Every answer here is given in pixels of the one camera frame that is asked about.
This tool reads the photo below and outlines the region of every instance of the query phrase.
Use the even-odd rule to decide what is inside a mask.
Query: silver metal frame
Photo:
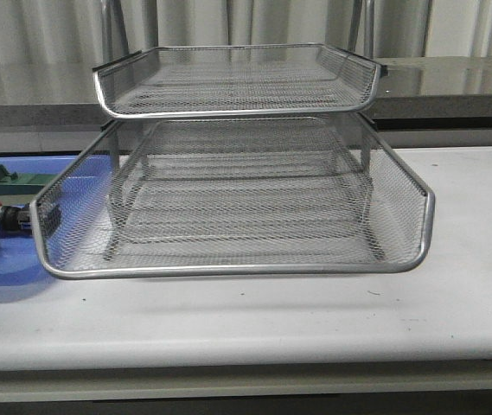
[[[353,10],[351,12],[351,25],[349,26],[349,38],[348,38],[348,50],[351,52],[354,52],[355,47],[357,46],[362,7],[363,7],[363,0],[354,0]]]
[[[365,2],[365,56],[374,57],[374,0]]]
[[[37,201],[48,191],[48,189],[61,179],[71,168],[77,164],[80,159],[93,151],[95,146],[104,137],[117,129],[122,123],[115,122],[106,129],[96,140],[94,140],[69,166],[63,170],[50,185],[45,187],[30,203],[32,227],[35,229],[34,237],[38,257],[44,268],[52,275],[62,279],[96,279],[96,278],[182,278],[182,277],[214,277],[235,275],[266,275],[266,274],[328,274],[328,273],[393,273],[409,271],[419,265],[428,253],[431,243],[432,222],[435,207],[435,195],[428,185],[420,179],[376,134],[371,126],[359,114],[354,114],[363,129],[367,131],[371,138],[374,139],[381,148],[390,156],[392,160],[403,169],[425,192],[426,204],[423,218],[423,228],[420,234],[420,245],[418,255],[410,262],[404,264],[255,264],[255,265],[198,265],[198,266],[160,266],[160,267],[143,267],[143,268],[117,268],[90,271],[63,271],[53,267],[47,258],[45,252],[45,240],[42,237],[41,225],[38,220]]]
[[[335,51],[340,54],[347,54],[357,59],[361,59],[370,62],[374,65],[374,78],[372,80],[372,89],[367,98],[367,101],[362,105],[339,105],[336,103],[335,107],[293,107],[282,109],[262,109],[262,110],[225,110],[225,111],[185,111],[185,112],[146,112],[141,114],[120,114],[112,111],[105,102],[104,90],[100,82],[100,75],[103,72],[112,72],[120,67],[130,65],[132,62],[143,59],[147,54],[156,50],[203,50],[203,49],[221,49],[221,50],[233,50],[233,49],[249,49],[249,48],[301,48],[301,47],[319,47],[326,48],[330,51]],[[306,112],[357,112],[372,104],[376,98],[378,81],[380,79],[381,65],[376,61],[372,61],[364,56],[353,54],[347,50],[334,48],[322,43],[292,43],[292,44],[270,44],[270,45],[234,45],[234,46],[181,46],[181,47],[155,47],[150,48],[141,53],[131,54],[120,60],[107,63],[101,67],[94,68],[93,70],[93,82],[98,96],[99,104],[102,109],[112,118],[117,119],[147,119],[147,118],[185,118],[185,117],[225,117],[233,115],[254,115],[254,114],[290,114],[290,113],[306,113]]]
[[[118,36],[123,49],[123,56],[130,53],[128,38],[126,36],[125,17],[120,0],[100,0],[101,1],[101,34],[102,34],[102,53],[104,62],[113,60],[113,33],[112,19],[115,19]]]

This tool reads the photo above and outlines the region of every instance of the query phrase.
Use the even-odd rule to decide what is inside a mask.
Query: metal pole
[[[374,58],[374,0],[365,2],[365,56]]]
[[[113,17],[115,18],[115,24],[117,25],[117,31],[121,40],[121,47],[123,49],[123,56],[130,53],[128,48],[128,37],[126,37],[125,17],[123,15],[123,8],[121,7],[121,0],[113,0]]]
[[[348,51],[354,52],[357,46],[357,38],[359,37],[359,23],[361,21],[361,10],[363,8],[363,0],[354,0],[353,12],[351,15],[351,26],[349,27],[349,42]]]
[[[112,0],[101,0],[101,45],[104,63],[111,62],[113,60],[111,6]]]

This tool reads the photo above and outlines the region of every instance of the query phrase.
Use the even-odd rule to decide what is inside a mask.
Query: metal mesh tray
[[[433,194],[354,114],[116,122],[31,212],[62,278],[396,272]]]
[[[153,48],[94,70],[114,118],[358,111],[380,65],[322,44]]]

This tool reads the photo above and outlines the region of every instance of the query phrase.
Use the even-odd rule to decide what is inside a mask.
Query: upper tray
[[[359,111],[380,65],[322,44],[153,48],[94,69],[114,118]]]

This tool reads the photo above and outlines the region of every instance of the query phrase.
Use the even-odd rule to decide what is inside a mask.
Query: green object
[[[54,177],[55,175],[10,173],[0,164],[0,196],[35,195]]]

